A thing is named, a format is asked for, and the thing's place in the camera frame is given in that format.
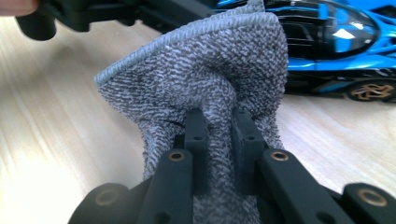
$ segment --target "screw hole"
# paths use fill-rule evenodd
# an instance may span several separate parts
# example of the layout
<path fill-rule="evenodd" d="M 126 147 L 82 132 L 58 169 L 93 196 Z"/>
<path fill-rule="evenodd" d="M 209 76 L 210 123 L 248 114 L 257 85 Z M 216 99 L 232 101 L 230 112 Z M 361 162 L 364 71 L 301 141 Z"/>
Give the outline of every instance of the screw hole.
<path fill-rule="evenodd" d="M 374 206 L 383 207 L 388 204 L 388 201 L 386 198 L 384 198 L 384 196 L 380 195 L 372 189 L 359 189 L 358 195 L 366 203 Z"/>
<path fill-rule="evenodd" d="M 169 223 L 171 220 L 171 217 L 166 214 L 165 212 L 162 213 L 158 213 L 157 215 L 155 215 L 154 218 L 154 223 L 155 224 L 166 224 Z"/>
<path fill-rule="evenodd" d="M 100 206 L 113 204 L 118 198 L 119 193 L 114 189 L 105 189 L 96 196 L 96 203 Z"/>
<path fill-rule="evenodd" d="M 289 156 L 287 154 L 280 151 L 271 153 L 271 157 L 276 161 L 286 161 L 289 159 Z"/>
<path fill-rule="evenodd" d="M 334 224 L 335 223 L 334 218 L 331 215 L 329 215 L 328 213 L 318 212 L 317 218 L 324 224 Z"/>
<path fill-rule="evenodd" d="M 182 161 L 184 160 L 184 153 L 180 152 L 180 151 L 176 151 L 176 152 L 172 152 L 171 154 L 169 154 L 168 158 L 171 161 Z"/>

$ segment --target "car windshield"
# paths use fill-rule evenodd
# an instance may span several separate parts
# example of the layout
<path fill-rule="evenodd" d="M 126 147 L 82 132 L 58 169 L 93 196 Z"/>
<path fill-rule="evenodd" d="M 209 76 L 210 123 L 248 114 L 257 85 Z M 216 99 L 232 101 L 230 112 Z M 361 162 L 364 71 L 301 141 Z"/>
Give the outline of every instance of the car windshield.
<path fill-rule="evenodd" d="M 324 44 L 331 55 L 358 53 L 377 39 L 378 27 L 366 14 L 327 2 L 331 12 L 324 29 Z"/>

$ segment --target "gray knitted sock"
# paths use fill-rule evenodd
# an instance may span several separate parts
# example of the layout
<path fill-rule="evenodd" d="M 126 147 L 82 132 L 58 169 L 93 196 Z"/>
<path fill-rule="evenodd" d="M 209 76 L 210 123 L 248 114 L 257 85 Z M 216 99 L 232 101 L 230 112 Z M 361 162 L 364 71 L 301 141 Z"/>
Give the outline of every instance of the gray knitted sock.
<path fill-rule="evenodd" d="M 162 35 L 95 77 L 101 94 L 136 122 L 145 141 L 145 173 L 184 132 L 186 112 L 203 110 L 209 130 L 206 195 L 194 197 L 194 223 L 260 223 L 254 197 L 233 186 L 231 113 L 250 113 L 270 147 L 283 148 L 276 110 L 286 82 L 287 45 L 262 1 Z"/>

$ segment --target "toy car wheel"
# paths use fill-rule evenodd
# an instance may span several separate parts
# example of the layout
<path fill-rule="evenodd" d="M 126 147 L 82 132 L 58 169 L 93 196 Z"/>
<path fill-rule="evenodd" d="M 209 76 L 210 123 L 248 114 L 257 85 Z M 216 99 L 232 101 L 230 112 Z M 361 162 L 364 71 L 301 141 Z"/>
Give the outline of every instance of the toy car wheel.
<path fill-rule="evenodd" d="M 346 96 L 355 101 L 383 101 L 396 96 L 396 82 L 389 80 L 363 81 L 346 87 Z"/>

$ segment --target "light wood surface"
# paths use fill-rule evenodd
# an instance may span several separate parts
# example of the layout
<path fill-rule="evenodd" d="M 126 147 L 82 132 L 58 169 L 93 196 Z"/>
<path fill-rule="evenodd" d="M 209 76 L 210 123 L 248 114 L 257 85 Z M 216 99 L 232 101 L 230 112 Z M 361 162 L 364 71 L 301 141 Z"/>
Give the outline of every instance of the light wood surface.
<path fill-rule="evenodd" d="M 89 33 L 58 24 L 46 42 L 0 18 L 0 223 L 66 223 L 93 188 L 131 188 L 143 171 L 140 132 L 92 78 L 159 33 L 114 21 Z M 318 180 L 341 192 L 366 182 L 396 196 L 396 105 L 285 96 L 282 141 Z"/>

